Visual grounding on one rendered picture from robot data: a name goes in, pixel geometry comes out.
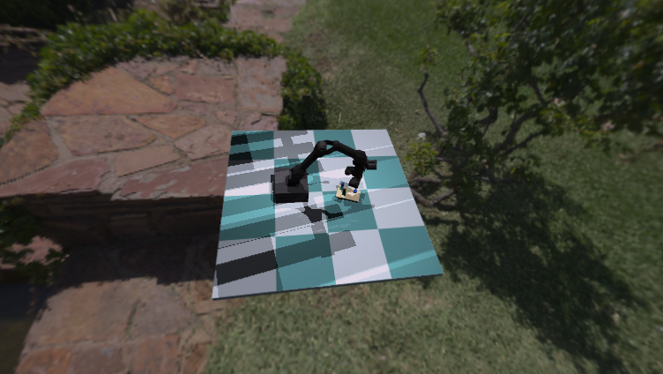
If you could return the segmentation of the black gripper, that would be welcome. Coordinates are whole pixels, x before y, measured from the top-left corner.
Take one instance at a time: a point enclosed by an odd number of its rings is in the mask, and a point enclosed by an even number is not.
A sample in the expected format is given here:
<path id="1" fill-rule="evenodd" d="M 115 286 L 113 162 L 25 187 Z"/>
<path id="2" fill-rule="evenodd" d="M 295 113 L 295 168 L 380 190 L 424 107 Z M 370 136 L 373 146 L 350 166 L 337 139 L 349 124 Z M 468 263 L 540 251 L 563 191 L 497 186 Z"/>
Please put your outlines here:
<path id="1" fill-rule="evenodd" d="M 350 179 L 349 184 L 348 184 L 349 186 L 354 187 L 356 189 L 358 188 L 358 186 L 360 184 L 360 181 L 362 179 L 362 176 L 363 176 L 363 172 L 365 172 L 365 166 L 364 166 L 363 170 L 364 171 L 359 172 L 359 171 L 356 171 L 354 169 L 354 177 L 352 177 L 352 179 Z"/>

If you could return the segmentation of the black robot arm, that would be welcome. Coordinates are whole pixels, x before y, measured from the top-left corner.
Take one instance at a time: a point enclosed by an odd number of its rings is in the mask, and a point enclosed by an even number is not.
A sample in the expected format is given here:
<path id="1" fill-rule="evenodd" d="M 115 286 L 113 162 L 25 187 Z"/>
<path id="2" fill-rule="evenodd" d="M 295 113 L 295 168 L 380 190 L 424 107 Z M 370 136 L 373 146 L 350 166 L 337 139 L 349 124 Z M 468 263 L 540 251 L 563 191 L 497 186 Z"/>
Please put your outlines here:
<path id="1" fill-rule="evenodd" d="M 327 150 L 327 146 L 333 146 Z M 376 160 L 368 160 L 366 153 L 362 150 L 354 150 L 353 148 L 341 144 L 338 140 L 322 140 L 318 141 L 314 147 L 313 152 L 300 164 L 296 165 L 289 170 L 288 187 L 299 187 L 300 179 L 305 176 L 305 170 L 317 159 L 324 155 L 333 153 L 335 151 L 341 152 L 349 157 L 352 157 L 353 166 L 346 167 L 346 176 L 354 176 L 354 169 L 356 171 L 363 171 L 364 166 L 366 170 L 376 170 Z"/>

